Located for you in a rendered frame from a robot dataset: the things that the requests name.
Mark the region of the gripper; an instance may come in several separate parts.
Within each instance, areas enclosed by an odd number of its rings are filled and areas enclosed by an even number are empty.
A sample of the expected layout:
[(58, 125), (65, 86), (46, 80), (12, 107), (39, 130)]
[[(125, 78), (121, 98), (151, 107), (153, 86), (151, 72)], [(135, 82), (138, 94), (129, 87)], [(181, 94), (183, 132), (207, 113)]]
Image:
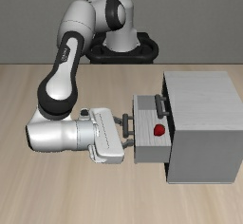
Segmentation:
[(94, 143), (88, 146), (90, 158), (96, 163), (121, 164), (123, 149), (134, 145), (132, 139), (120, 140), (115, 123), (122, 125), (122, 119), (112, 116), (108, 108), (91, 108), (89, 113), (94, 126)]

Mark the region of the grey drawer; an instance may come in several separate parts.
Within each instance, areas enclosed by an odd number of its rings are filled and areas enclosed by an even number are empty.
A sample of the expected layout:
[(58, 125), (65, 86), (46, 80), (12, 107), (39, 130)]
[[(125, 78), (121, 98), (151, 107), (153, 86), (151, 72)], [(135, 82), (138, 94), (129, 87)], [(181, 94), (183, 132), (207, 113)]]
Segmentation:
[[(133, 136), (134, 161), (168, 163), (171, 152), (171, 137), (168, 126), (169, 112), (165, 109), (166, 98), (156, 95), (135, 95), (133, 115), (122, 115), (122, 135)], [(156, 137), (156, 124), (165, 126), (165, 134)]]

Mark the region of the grey cabinet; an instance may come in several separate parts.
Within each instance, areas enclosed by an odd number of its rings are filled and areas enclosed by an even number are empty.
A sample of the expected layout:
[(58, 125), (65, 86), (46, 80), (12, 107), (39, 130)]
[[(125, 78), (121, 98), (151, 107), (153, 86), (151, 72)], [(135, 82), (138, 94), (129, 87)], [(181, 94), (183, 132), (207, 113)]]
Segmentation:
[(225, 71), (165, 71), (169, 183), (233, 183), (243, 161), (243, 102)]

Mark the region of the small red fruit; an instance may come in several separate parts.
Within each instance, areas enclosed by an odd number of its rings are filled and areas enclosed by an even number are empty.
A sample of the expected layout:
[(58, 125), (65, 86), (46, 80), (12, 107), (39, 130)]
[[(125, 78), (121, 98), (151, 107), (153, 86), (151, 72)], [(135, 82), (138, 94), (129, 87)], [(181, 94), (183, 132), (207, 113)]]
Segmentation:
[(163, 124), (156, 124), (154, 127), (154, 135), (160, 137), (165, 134), (165, 126)]

